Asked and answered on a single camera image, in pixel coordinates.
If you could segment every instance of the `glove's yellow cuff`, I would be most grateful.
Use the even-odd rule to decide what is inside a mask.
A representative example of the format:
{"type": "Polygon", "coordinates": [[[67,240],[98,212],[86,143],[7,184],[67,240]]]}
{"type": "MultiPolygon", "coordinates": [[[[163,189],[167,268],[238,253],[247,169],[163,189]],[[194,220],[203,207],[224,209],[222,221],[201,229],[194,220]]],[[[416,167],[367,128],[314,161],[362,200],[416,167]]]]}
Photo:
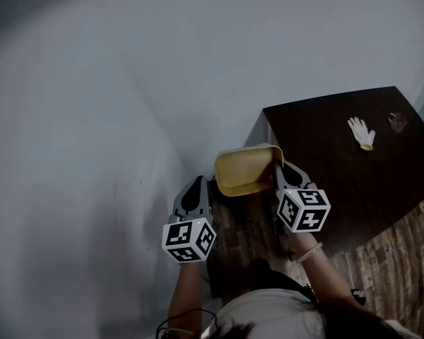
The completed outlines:
{"type": "Polygon", "coordinates": [[[366,144],[366,143],[360,144],[360,147],[363,150],[373,150],[374,149],[374,147],[372,147],[370,144],[366,144]]]}

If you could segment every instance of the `dark wooden table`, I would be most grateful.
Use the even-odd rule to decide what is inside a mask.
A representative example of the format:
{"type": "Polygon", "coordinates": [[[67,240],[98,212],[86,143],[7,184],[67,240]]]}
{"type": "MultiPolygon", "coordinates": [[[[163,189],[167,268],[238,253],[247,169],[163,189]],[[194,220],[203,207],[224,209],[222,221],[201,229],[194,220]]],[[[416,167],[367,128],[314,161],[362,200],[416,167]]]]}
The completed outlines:
{"type": "Polygon", "coordinates": [[[328,254],[354,249],[424,199],[424,123],[395,87],[318,97],[264,109],[285,159],[324,189],[331,210],[314,234],[328,254]],[[401,133],[388,116],[401,112],[401,133]],[[347,125],[375,130],[374,150],[360,149],[347,125]]]}

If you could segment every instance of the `wall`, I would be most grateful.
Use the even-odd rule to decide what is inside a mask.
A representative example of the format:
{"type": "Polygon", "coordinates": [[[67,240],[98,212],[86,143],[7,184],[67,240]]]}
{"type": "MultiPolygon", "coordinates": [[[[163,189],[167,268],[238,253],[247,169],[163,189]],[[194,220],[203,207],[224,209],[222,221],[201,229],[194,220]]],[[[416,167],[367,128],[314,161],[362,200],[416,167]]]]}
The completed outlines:
{"type": "Polygon", "coordinates": [[[87,2],[0,25],[0,338],[147,336],[179,270],[161,226],[191,175],[87,2]]]}
{"type": "Polygon", "coordinates": [[[424,0],[96,1],[196,172],[242,146],[263,107],[386,85],[424,99],[424,0]]]}

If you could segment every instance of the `bracelet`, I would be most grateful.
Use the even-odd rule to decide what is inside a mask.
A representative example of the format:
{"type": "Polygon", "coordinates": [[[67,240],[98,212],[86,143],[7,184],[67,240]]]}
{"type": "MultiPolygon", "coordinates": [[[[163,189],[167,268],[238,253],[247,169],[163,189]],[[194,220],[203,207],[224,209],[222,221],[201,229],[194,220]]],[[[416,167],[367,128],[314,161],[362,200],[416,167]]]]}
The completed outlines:
{"type": "Polygon", "coordinates": [[[297,259],[298,263],[302,263],[303,261],[309,259],[312,255],[315,254],[317,250],[319,250],[322,247],[322,243],[318,243],[316,246],[314,246],[312,249],[310,249],[306,254],[302,255],[300,258],[297,259]]]}

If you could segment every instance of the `glove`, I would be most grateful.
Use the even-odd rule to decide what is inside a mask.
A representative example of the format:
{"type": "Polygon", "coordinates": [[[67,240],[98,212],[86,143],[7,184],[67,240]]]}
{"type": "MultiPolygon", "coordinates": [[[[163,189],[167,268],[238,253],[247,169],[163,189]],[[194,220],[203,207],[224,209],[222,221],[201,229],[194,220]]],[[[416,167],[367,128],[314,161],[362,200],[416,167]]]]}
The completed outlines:
{"type": "Polygon", "coordinates": [[[360,121],[357,117],[355,117],[350,118],[347,123],[350,126],[356,141],[360,144],[360,147],[363,150],[373,150],[374,148],[372,147],[372,144],[374,143],[375,132],[367,132],[365,121],[360,121]]]}

